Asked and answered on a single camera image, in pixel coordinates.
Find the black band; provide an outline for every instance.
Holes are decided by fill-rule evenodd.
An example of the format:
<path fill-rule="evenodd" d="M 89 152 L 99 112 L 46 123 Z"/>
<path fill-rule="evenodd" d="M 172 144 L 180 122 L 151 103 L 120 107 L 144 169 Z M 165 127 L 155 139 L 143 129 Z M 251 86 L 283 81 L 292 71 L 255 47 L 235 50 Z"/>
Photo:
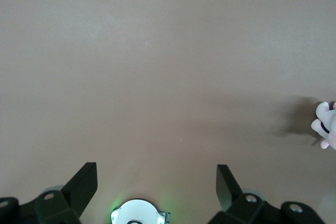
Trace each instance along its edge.
<path fill-rule="evenodd" d="M 324 129 L 325 132 L 327 132 L 329 134 L 330 131 L 327 130 L 326 127 L 324 127 L 323 123 L 321 122 L 321 126 L 322 126 L 322 129 Z"/>

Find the beige surface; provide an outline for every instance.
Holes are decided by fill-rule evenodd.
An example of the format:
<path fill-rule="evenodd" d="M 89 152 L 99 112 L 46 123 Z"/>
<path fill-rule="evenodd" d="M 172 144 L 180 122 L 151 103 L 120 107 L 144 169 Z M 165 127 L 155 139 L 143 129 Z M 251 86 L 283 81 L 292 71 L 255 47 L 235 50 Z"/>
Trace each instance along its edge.
<path fill-rule="evenodd" d="M 274 206 L 336 223 L 336 0 L 0 0 L 0 192 L 21 203 L 87 161 L 83 223 L 145 197 L 172 224 L 219 210 L 218 163 Z"/>

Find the pink and white plush toy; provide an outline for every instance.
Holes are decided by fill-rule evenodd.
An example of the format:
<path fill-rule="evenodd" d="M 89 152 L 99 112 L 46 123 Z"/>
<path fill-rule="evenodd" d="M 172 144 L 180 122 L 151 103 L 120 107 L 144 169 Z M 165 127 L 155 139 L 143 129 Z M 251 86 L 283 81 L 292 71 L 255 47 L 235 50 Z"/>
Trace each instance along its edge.
<path fill-rule="evenodd" d="M 320 103 L 316 108 L 317 119 L 311 123 L 311 127 L 324 138 L 321 142 L 322 149 L 329 145 L 336 150 L 336 103 L 329 110 L 327 102 Z"/>

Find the white round device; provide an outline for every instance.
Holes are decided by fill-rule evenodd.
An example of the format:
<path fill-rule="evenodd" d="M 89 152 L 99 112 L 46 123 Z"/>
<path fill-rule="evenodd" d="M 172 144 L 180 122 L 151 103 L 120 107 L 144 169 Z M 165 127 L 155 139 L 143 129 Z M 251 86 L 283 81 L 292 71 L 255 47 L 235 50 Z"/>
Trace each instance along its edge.
<path fill-rule="evenodd" d="M 166 213 L 159 212 L 148 201 L 133 199 L 111 213 L 112 224 L 167 224 Z"/>

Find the screw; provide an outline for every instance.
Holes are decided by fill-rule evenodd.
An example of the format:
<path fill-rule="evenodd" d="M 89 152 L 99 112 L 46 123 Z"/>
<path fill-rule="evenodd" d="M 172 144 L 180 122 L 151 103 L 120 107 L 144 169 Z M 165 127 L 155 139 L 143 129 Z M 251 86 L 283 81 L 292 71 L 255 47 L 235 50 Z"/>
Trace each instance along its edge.
<path fill-rule="evenodd" d="M 0 203 L 0 208 L 5 207 L 7 205 L 8 205 L 8 201 L 7 200 L 3 201 L 3 202 Z"/>
<path fill-rule="evenodd" d="M 291 204 L 289 207 L 293 212 L 303 212 L 302 208 L 299 205 Z"/>
<path fill-rule="evenodd" d="M 54 194 L 47 194 L 46 196 L 44 196 L 44 199 L 52 199 L 54 197 Z"/>
<path fill-rule="evenodd" d="M 246 196 L 246 200 L 247 200 L 248 202 L 251 202 L 251 203 L 255 203 L 255 202 L 257 202 L 256 197 L 254 197 L 253 195 L 247 195 L 247 196 Z"/>

